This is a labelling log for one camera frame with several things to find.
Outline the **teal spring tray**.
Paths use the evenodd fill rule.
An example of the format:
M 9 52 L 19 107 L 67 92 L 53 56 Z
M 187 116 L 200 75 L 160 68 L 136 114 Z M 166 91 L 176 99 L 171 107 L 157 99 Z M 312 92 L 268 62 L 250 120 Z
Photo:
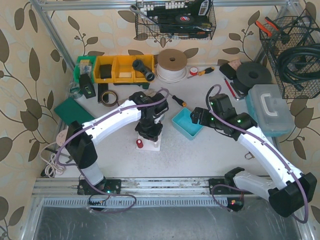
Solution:
M 188 108 L 184 107 L 171 120 L 173 127 L 190 141 L 192 141 L 203 128 L 202 125 L 192 123 L 191 113 Z

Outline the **black orange flathead screwdriver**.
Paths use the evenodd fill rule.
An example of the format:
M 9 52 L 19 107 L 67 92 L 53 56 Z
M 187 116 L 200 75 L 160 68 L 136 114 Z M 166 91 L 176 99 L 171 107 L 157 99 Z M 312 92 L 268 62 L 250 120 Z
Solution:
M 186 106 L 187 106 L 186 102 L 185 102 L 184 100 L 178 98 L 176 95 L 172 95 L 171 97 L 172 97 L 172 99 L 175 100 L 180 106 L 182 106 L 182 107 L 186 107 Z

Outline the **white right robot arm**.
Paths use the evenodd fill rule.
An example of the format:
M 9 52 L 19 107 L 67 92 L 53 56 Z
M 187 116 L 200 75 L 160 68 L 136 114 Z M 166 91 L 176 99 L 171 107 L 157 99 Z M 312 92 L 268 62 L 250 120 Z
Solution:
M 206 108 L 196 107 L 191 112 L 192 123 L 222 130 L 249 150 L 271 178 L 266 180 L 236 167 L 225 174 L 227 184 L 265 199 L 282 217 L 286 218 L 300 208 L 304 208 L 308 216 L 308 203 L 316 189 L 316 177 L 310 172 L 304 174 L 286 160 L 248 113 L 236 112 L 228 95 L 207 96 L 206 105 Z

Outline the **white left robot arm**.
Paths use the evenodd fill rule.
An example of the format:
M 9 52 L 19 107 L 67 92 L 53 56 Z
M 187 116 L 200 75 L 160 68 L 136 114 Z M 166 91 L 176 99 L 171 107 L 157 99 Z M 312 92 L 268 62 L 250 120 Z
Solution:
M 137 122 L 137 148 L 147 151 L 159 151 L 163 124 L 161 118 L 169 110 L 167 97 L 158 91 L 148 96 L 139 91 L 128 100 L 105 115 L 84 123 L 74 121 L 68 127 L 65 142 L 59 151 L 66 149 L 74 161 L 74 166 L 88 184 L 87 195 L 115 196 L 118 191 L 108 189 L 106 178 L 101 172 L 97 159 L 96 146 L 106 137 L 122 127 Z

